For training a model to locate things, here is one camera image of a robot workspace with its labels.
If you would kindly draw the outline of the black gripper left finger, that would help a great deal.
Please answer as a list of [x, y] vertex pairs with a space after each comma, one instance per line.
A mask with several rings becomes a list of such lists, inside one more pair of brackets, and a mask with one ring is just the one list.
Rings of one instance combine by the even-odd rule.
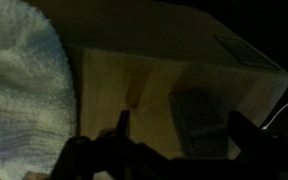
[[96, 139], [70, 138], [61, 150], [50, 180], [94, 180], [107, 172], [113, 180], [168, 180], [170, 161], [129, 138], [130, 111], [122, 110], [117, 126]]

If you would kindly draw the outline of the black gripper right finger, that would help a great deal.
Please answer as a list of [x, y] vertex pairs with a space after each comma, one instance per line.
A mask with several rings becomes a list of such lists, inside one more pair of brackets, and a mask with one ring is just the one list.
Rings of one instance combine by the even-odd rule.
[[246, 162], [220, 159], [174, 159], [173, 177], [179, 180], [288, 180], [288, 140], [262, 130], [242, 113], [231, 111], [228, 135]]

